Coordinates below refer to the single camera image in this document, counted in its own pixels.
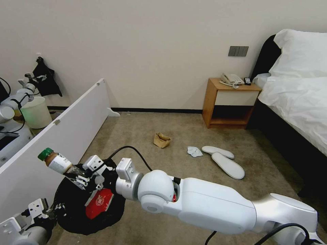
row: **wooden nightstand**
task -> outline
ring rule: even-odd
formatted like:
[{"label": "wooden nightstand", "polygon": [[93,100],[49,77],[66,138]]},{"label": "wooden nightstand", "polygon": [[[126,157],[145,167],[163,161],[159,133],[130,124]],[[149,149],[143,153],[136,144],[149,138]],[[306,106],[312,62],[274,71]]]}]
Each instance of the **wooden nightstand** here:
[{"label": "wooden nightstand", "polygon": [[261,88],[255,84],[238,89],[209,78],[202,116],[207,128],[246,128]]}]

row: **switch panel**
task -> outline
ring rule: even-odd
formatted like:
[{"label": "switch panel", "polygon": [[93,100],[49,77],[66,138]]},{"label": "switch panel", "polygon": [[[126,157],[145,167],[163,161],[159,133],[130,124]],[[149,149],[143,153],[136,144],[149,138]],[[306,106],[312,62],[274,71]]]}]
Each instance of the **switch panel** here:
[{"label": "switch panel", "polygon": [[249,46],[231,46],[229,48],[228,56],[245,57],[248,52]]}]

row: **baseboard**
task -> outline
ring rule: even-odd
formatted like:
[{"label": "baseboard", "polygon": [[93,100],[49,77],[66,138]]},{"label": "baseboard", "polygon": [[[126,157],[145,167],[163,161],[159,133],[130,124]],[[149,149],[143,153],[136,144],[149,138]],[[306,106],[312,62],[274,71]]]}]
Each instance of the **baseboard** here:
[{"label": "baseboard", "polygon": [[68,107],[57,107],[57,106],[48,106],[49,110],[61,110],[64,111],[66,110]]},{"label": "baseboard", "polygon": [[117,112],[161,112],[161,113],[193,113],[193,114],[202,113],[202,110],[193,110],[193,109],[155,109],[155,108],[120,108],[120,107],[111,107],[111,109]]}]

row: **green lid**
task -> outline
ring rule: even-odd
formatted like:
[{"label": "green lid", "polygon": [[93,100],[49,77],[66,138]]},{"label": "green lid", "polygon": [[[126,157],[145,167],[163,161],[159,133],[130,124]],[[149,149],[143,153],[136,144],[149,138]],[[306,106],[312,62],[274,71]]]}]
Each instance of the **green lid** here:
[{"label": "green lid", "polygon": [[51,148],[45,148],[37,157],[41,160],[44,161],[47,156],[49,156],[53,150]]}]

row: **pillow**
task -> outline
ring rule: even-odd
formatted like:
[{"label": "pillow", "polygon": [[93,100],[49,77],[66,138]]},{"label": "pillow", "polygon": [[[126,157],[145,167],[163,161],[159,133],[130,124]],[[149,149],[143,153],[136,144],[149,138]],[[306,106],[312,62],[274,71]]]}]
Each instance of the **pillow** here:
[{"label": "pillow", "polygon": [[284,29],[274,42],[282,54],[269,70],[278,77],[327,77],[327,33]]}]

